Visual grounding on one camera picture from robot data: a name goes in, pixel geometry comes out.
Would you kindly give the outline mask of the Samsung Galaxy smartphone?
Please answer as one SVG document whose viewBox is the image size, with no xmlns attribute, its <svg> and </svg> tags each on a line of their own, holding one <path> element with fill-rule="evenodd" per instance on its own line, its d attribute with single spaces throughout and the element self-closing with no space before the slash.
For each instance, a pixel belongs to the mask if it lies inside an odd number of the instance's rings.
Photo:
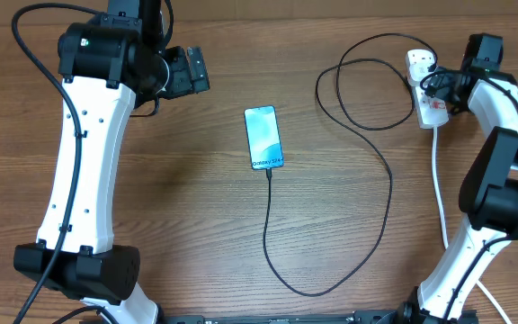
<svg viewBox="0 0 518 324">
<path fill-rule="evenodd" d="M 275 108 L 262 106 L 244 111 L 250 163 L 253 170 L 284 166 Z"/>
</svg>

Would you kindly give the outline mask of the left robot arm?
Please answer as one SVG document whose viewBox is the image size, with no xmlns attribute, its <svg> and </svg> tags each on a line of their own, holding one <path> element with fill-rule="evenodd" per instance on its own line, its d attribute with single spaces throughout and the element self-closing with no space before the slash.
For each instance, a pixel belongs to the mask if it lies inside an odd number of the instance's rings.
<svg viewBox="0 0 518 324">
<path fill-rule="evenodd" d="M 161 323 L 138 283 L 138 249 L 114 241 L 121 143 L 141 105 L 207 91 L 209 76 L 200 48 L 171 45 L 169 1 L 111 1 L 90 15 L 58 39 L 58 72 L 48 73 L 63 100 L 55 178 L 36 239 L 16 247 L 13 265 L 104 323 Z"/>
</svg>

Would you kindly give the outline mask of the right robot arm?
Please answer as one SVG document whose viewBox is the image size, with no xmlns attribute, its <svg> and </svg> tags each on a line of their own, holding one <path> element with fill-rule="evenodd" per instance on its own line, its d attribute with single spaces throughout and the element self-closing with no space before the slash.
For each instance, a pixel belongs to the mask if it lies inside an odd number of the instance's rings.
<svg viewBox="0 0 518 324">
<path fill-rule="evenodd" d="M 473 113 L 486 141 L 459 193 L 458 232 L 431 272 L 385 323 L 475 323 L 463 309 L 493 259 L 518 240 L 518 83 L 501 71 L 501 37 L 469 37 L 460 69 L 441 67 L 433 50 L 406 54 L 407 80 L 421 128 L 436 130 L 452 115 Z"/>
</svg>

